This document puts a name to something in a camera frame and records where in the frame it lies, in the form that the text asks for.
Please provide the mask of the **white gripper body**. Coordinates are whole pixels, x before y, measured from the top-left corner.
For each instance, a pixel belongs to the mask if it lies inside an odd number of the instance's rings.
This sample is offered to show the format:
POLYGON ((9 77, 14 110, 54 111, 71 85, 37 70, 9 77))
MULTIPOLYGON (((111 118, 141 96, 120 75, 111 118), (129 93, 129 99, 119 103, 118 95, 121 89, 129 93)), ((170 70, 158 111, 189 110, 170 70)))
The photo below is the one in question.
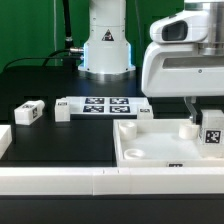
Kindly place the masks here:
POLYGON ((142 67, 147 97, 224 95, 224 56, 202 56, 195 44, 151 43, 142 67))

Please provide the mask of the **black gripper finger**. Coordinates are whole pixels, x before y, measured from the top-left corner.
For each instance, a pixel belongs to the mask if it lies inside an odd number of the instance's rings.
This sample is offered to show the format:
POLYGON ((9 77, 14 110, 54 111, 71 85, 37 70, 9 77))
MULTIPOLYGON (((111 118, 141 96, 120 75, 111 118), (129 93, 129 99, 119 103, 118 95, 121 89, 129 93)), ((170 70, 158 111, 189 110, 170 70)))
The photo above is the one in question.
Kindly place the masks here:
POLYGON ((197 104, 197 98, 190 96, 184 98, 185 105, 190 112, 190 119, 194 124, 200 125, 202 121, 202 113, 197 104))

